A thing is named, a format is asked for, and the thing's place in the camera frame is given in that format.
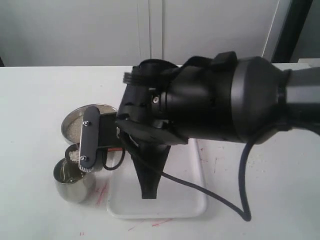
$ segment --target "black cable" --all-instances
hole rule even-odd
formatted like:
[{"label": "black cable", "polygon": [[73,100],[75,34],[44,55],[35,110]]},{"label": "black cable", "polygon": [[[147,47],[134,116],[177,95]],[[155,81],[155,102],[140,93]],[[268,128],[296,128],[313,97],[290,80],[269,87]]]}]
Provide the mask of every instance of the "black cable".
[{"label": "black cable", "polygon": [[272,123],[270,125],[263,127],[255,135],[253,135],[249,139],[249,141],[246,143],[246,145],[242,151],[242,154],[241,154],[240,163],[239,163],[239,172],[238,172],[239,193],[240,193],[240,200],[241,200],[241,205],[242,205],[243,210],[240,209],[239,207],[237,207],[236,205],[234,205],[233,203],[229,202],[225,198],[217,195],[216,193],[214,193],[212,191],[209,191],[206,188],[203,188],[203,187],[196,185],[194,183],[176,178],[176,177],[169,175],[163,171],[158,171],[157,169],[155,169],[154,167],[149,165],[146,161],[144,161],[144,159],[141,157],[139,148],[132,143],[132,141],[127,133],[120,132],[120,139],[122,141],[123,146],[126,148],[126,150],[131,155],[134,155],[142,164],[144,164],[146,167],[153,170],[155,173],[157,173],[167,179],[170,179],[176,183],[179,183],[181,185],[196,189],[196,190],[220,201],[221,203],[225,204],[226,206],[228,206],[229,208],[234,210],[236,213],[238,213],[243,220],[245,220],[246,222],[249,222],[252,218],[249,203],[248,203],[248,198],[247,198],[247,192],[246,192],[246,165],[247,165],[249,153],[250,153],[252,147],[255,145],[255,143],[261,137],[263,137],[266,133],[268,133],[274,129],[278,129],[279,131],[283,131],[283,130],[288,131],[292,127],[307,129],[307,130],[314,132],[315,134],[320,136],[320,128],[318,128],[312,124],[309,124],[309,123],[304,123],[304,122],[299,122],[299,121],[289,121],[289,122],[285,122],[285,123],[276,122],[276,123]]},{"label": "black cable", "polygon": [[122,148],[121,158],[120,158],[119,162],[118,162],[115,166],[109,167],[109,166],[107,166],[107,157],[108,157],[108,149],[107,149],[107,150],[106,150],[106,153],[105,153],[105,157],[102,159],[102,166],[103,166],[103,168],[106,169],[106,170],[108,170],[108,171],[116,170],[117,168],[120,167],[120,165],[121,165],[122,162],[124,161],[125,155],[126,155],[126,149],[123,147],[123,148]]}]

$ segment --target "white table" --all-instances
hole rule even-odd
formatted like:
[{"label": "white table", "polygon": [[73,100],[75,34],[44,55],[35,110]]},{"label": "white table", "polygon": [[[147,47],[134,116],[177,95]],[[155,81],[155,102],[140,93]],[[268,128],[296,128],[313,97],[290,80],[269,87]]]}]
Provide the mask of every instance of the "white table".
[{"label": "white table", "polygon": [[[99,189],[92,202],[65,202],[53,179],[53,168],[68,146],[61,122],[82,105],[117,108],[126,87],[123,72],[130,70],[0,68],[0,239],[319,239],[320,139],[302,130],[278,133],[254,147],[246,176],[251,222],[211,198],[207,211],[196,218],[156,226],[161,220],[113,218],[101,194],[106,171],[97,174]],[[237,173],[244,145],[207,140],[199,145],[207,187],[240,206]]]}]

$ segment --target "silver cup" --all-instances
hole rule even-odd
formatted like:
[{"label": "silver cup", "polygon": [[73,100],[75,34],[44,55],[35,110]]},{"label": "silver cup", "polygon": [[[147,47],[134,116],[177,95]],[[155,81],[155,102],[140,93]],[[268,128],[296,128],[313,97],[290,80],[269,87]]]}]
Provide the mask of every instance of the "silver cup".
[{"label": "silver cup", "polygon": [[53,169],[55,186],[60,196],[71,203],[80,203],[96,187],[96,178],[93,173],[82,172],[78,164],[60,160]]}]

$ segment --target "red mark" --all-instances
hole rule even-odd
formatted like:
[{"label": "red mark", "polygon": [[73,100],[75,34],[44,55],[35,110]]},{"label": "red mark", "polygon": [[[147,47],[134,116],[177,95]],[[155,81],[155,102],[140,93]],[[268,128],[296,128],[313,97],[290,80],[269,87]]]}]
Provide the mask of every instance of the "red mark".
[{"label": "red mark", "polygon": [[172,221],[172,220],[173,220],[173,218],[169,218],[169,219],[167,219],[167,220],[165,220],[165,221],[161,221],[161,222],[152,224],[152,227],[158,227],[159,225],[164,224],[164,223],[167,223],[167,222],[170,222],[170,221]]},{"label": "red mark", "polygon": [[141,222],[139,222],[137,225],[134,225],[133,227],[128,229],[128,232],[131,231],[132,229],[135,229],[138,225],[142,224],[145,221],[145,219],[143,219]]},{"label": "red mark", "polygon": [[103,188],[102,188],[102,190],[100,192],[100,196],[99,196],[98,200],[95,203],[96,206],[99,206],[101,204],[102,199],[104,198],[105,192],[107,190],[107,185],[108,185],[108,182],[106,182],[105,185],[103,186]]}]

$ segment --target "white tray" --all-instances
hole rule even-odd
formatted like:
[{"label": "white tray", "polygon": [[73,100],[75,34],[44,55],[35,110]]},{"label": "white tray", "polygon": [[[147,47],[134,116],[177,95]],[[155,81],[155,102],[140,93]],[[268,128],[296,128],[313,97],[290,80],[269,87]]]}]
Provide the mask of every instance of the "white tray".
[{"label": "white tray", "polygon": [[[198,144],[172,146],[164,172],[204,187]],[[190,218],[204,213],[207,197],[202,192],[161,177],[157,199],[142,199],[138,177],[127,153],[122,166],[110,179],[107,211],[116,218]]]}]

